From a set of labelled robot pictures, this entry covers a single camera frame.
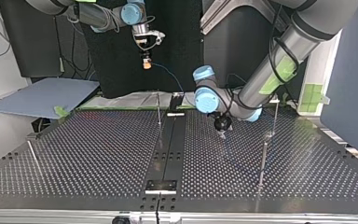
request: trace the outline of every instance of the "robot end effector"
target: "robot end effector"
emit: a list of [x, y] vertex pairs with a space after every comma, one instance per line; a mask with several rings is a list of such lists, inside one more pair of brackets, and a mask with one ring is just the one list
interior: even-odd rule
[[127, 25], [132, 26], [133, 39], [141, 50], [144, 69], [150, 69], [152, 64], [150, 50], [161, 44], [165, 34], [149, 29], [149, 23], [155, 17], [146, 15], [144, 0], [128, 0], [128, 4], [121, 9], [120, 15]]
[[31, 6], [49, 15], [64, 15], [70, 21], [90, 25], [95, 33], [109, 30], [119, 32], [120, 27], [131, 26], [135, 44], [140, 49], [144, 69], [151, 67], [151, 49], [160, 45], [165, 34], [150, 30], [149, 23], [154, 17], [148, 17], [144, 0], [128, 0], [123, 7], [108, 9], [91, 3], [79, 3], [76, 0], [26, 0]]

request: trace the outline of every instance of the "black curtain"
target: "black curtain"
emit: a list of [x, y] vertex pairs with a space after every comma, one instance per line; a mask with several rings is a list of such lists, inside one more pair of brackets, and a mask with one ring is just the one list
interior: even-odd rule
[[[104, 7], [120, 7], [125, 0], [99, 0]], [[146, 0], [146, 11], [155, 16], [151, 28], [166, 35], [160, 46], [152, 50], [152, 60], [169, 68], [185, 91], [195, 90], [193, 71], [203, 65], [200, 18], [201, 0]], [[83, 25], [94, 68], [103, 95], [114, 98], [134, 91], [179, 91], [173, 77], [160, 67], [144, 70], [139, 50], [133, 42], [130, 27], [120, 33], [95, 34]]]

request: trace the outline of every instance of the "light blue board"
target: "light blue board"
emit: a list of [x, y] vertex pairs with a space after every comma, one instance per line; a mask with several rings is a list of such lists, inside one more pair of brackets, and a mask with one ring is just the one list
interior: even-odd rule
[[48, 77], [0, 100], [0, 112], [59, 119], [54, 106], [61, 106], [70, 112], [99, 85], [93, 81]]

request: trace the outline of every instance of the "blue cable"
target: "blue cable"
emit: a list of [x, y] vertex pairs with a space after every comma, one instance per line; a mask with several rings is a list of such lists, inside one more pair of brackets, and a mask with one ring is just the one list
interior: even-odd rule
[[157, 67], [163, 68], [165, 71], [167, 71], [168, 74], [170, 74], [173, 78], [175, 78], [176, 83], [178, 84], [178, 86], [179, 86], [181, 92], [182, 92], [183, 94], [185, 94], [185, 91], [183, 90], [183, 87], [182, 87], [182, 85], [180, 84], [178, 78], [176, 77], [176, 75], [175, 75], [174, 73], [172, 73], [172, 72], [170, 71], [170, 69], [168, 69], [166, 66], [161, 65], [161, 64], [158, 64], [158, 63], [152, 63], [152, 64], [155, 65], [155, 66], [157, 66]]
[[190, 105], [196, 107], [195, 105], [191, 104], [191, 102], [188, 100], [187, 95], [186, 95], [185, 91], [183, 90], [183, 87], [182, 87], [182, 85], [180, 84], [178, 78], [176, 77], [176, 75], [175, 75], [173, 72], [170, 71], [170, 69], [168, 69], [166, 66], [161, 65], [161, 64], [159, 64], [159, 63], [152, 63], [152, 64], [155, 65], [155, 66], [157, 66], [157, 67], [163, 68], [168, 74], [170, 74], [170, 75], [176, 80], [176, 83], [178, 84], [179, 89], [181, 90], [181, 92], [183, 93], [183, 95], [185, 96], [187, 102], [188, 102]]

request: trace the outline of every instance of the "metal bracket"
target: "metal bracket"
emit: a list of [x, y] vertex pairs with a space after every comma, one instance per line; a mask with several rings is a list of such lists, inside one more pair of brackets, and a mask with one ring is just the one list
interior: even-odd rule
[[147, 181], [146, 194], [176, 194], [176, 180], [149, 180]]
[[[253, 7], [259, 11], [269, 22], [273, 22], [275, 9], [267, 0], [215, 0], [208, 8], [201, 19], [201, 31], [207, 35], [211, 30], [222, 21], [231, 11], [237, 7]], [[289, 17], [283, 12], [277, 20], [277, 29], [280, 32], [286, 30], [290, 21]]]

